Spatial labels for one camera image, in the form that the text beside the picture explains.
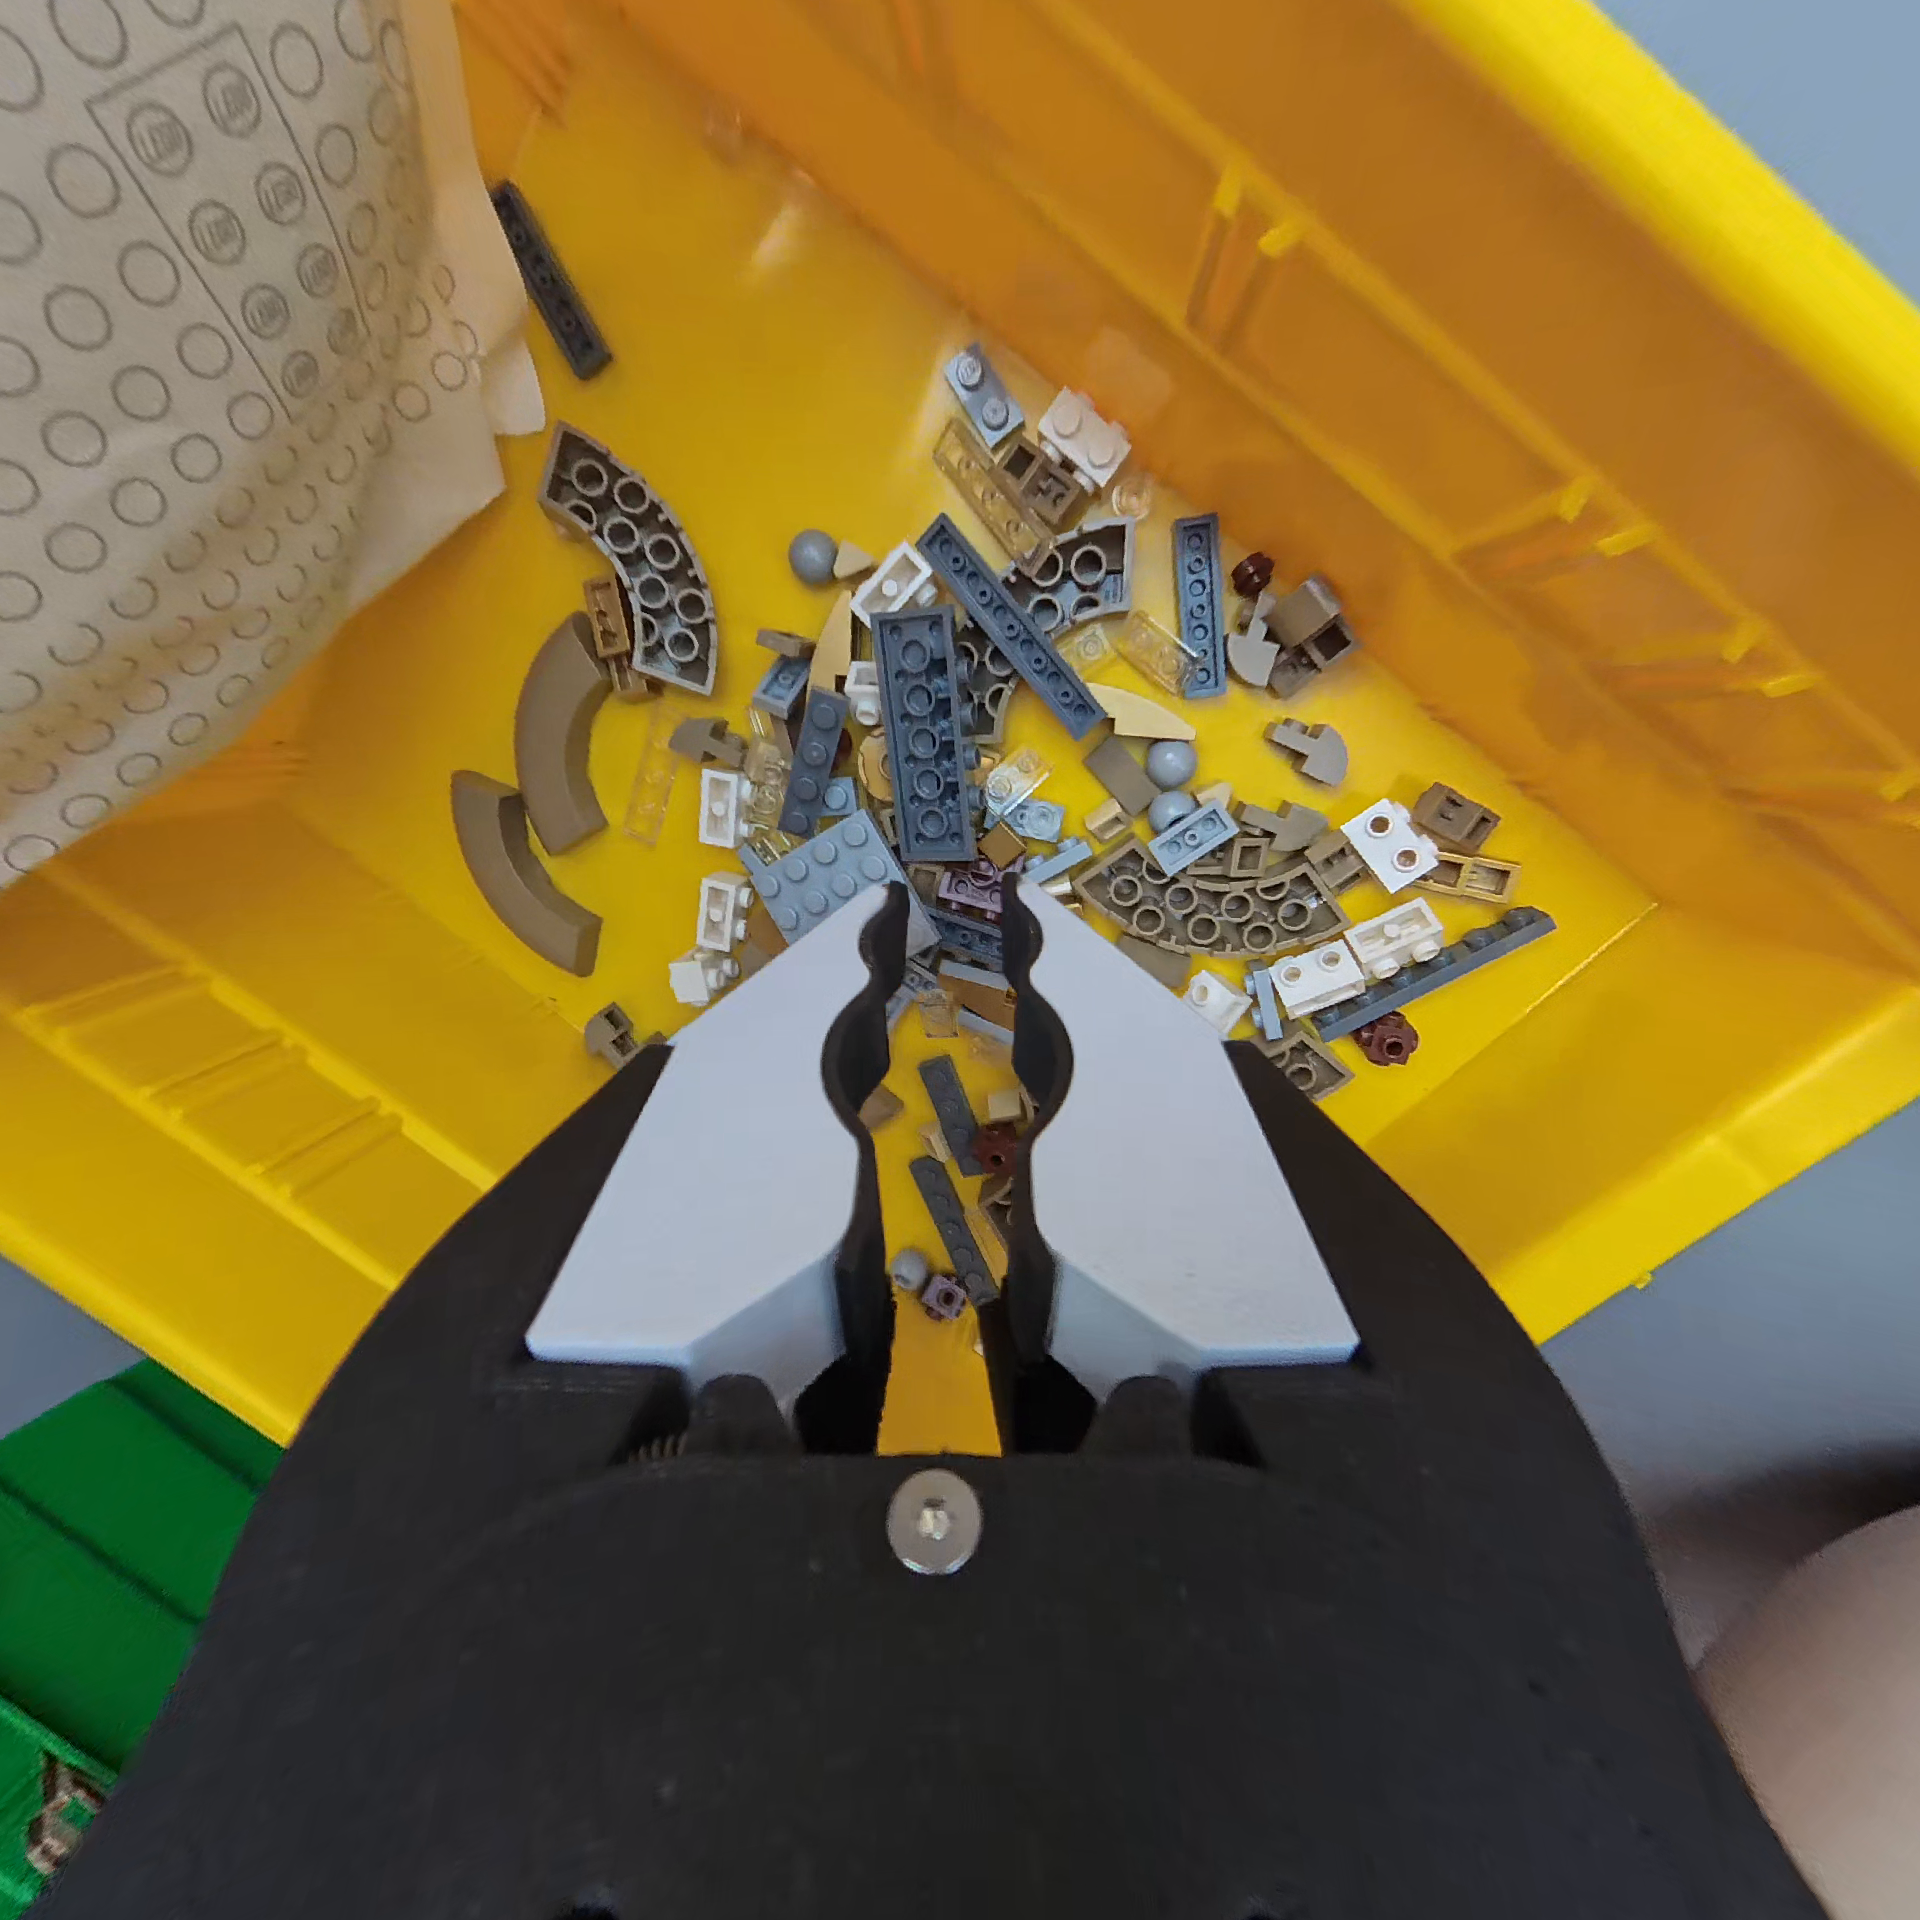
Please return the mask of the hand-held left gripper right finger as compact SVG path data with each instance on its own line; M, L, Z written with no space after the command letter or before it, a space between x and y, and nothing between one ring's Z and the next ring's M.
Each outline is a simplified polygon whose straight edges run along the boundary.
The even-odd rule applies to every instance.
M982 1321L998 1444L1069 1452L1116 1389L1338 1365L1359 1334L1236 1070L1177 995L1041 885L1000 910L1036 1115Z

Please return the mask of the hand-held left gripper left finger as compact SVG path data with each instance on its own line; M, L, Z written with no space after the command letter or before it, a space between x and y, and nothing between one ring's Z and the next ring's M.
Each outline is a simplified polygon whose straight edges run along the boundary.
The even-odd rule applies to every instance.
M908 887L882 881L664 1050L525 1348L762 1386L817 1452L874 1452L895 1345L872 1132Z

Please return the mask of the pile of small toy bricks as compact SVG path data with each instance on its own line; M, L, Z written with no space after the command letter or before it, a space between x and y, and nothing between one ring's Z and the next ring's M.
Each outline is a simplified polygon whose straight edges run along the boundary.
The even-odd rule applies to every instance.
M895 590L869 614L901 844L894 849L874 820L854 810L773 865L749 868L786 948L882 881L905 883L902 943L913 943L919 925L929 929L932 918L898 871L898 857L969 862L976 853L962 726L967 686L953 614L954 609L924 585ZM967 930L982 933L1004 961L1000 921L970 921ZM1281 1070L1261 1062L1254 1050L1234 1052L1245 1094L1356 1324L1357 1353L1372 1353L1372 1365L1384 1369L1391 1353L1434 1326L1442 1310L1454 1310L1460 1327L1485 1338L1522 1334L1454 1241L1375 1163L1309 1115L1303 1093L1287 1093Z

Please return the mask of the yellow plastic bin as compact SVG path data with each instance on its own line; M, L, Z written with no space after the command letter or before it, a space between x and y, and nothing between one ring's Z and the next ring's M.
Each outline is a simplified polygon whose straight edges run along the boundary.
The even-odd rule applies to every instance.
M778 668L946 521L1090 678L1172 690L1205 527L1333 653L1189 706L1205 793L1495 817L1557 930L1335 1118L1550 1338L1916 1100L1916 311L1582 5L453 5L544 425L222 751L5 887L5 1259L274 1437L445 1225L687 1014L767 833ZM703 563L712 695L633 670L540 507L602 441ZM458 853L585 611L607 826L570 977Z

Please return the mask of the grey desk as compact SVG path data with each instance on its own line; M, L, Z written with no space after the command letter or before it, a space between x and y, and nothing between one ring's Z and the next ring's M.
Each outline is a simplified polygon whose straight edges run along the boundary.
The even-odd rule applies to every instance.
M1916 5L1602 5L1916 294ZM1554 1334L1636 1505L1916 1436L1916 1102Z

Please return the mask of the dark tan arch brick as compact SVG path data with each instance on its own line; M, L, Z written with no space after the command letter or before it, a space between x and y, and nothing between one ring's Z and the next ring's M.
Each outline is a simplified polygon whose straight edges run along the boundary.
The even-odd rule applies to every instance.
M591 725L613 695L585 611L562 618L519 686L512 743L519 795L542 850L562 854L607 817L590 775Z
M601 918L548 875L519 789L488 775L447 777L449 820L469 878L495 921L530 953L570 977L590 977Z

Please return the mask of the grey curved studded brick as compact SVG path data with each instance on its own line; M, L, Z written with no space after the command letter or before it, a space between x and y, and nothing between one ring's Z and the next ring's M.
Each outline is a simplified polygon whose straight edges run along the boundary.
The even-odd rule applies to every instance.
M712 695L712 590L680 516L602 441L560 421L545 443L540 507L607 565L630 618L630 662L664 689Z

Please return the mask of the large green plastic bin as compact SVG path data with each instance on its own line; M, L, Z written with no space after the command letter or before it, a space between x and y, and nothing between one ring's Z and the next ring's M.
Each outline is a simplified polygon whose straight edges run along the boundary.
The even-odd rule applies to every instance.
M5 1437L5 1915L46 1884L20 1851L41 1756L117 1783L279 1461L274 1439L156 1359Z

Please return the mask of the person's beige trouser leg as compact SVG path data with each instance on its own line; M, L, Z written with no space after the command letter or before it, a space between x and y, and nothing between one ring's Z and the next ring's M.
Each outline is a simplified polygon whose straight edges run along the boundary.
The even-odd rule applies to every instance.
M1696 1691L1830 1915L1917 1915L1916 1455L1655 1505Z

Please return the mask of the dark grey long plate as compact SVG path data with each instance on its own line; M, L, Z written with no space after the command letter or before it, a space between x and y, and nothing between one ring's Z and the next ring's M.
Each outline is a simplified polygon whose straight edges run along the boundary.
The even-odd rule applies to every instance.
M602 374L615 356L565 261L545 238L517 183L498 181L488 199L517 262L522 290L577 379Z

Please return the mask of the printed paper bag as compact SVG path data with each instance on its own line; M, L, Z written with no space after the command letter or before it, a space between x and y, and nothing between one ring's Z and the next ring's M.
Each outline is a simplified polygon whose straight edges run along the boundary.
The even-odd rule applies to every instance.
M228 747L544 425L453 5L2 5L2 885Z

